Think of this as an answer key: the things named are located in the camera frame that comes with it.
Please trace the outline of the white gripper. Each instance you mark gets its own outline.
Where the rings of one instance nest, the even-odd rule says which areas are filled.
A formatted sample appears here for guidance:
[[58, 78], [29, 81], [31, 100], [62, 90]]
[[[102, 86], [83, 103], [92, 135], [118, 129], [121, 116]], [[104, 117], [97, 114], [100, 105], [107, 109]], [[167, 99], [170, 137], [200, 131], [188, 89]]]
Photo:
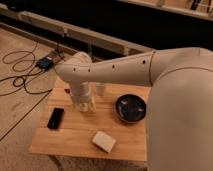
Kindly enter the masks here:
[[93, 106], [91, 86], [88, 82], [80, 84], [70, 84], [70, 97], [75, 106]]

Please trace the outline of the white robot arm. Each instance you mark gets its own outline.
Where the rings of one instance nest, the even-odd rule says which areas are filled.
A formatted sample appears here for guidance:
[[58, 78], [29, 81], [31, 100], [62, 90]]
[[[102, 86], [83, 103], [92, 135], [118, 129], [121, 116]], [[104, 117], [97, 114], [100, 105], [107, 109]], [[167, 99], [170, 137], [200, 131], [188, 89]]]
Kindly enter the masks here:
[[56, 66], [75, 102], [91, 99], [90, 82], [147, 86], [149, 171], [213, 171], [213, 50], [155, 50], [92, 62], [78, 52]]

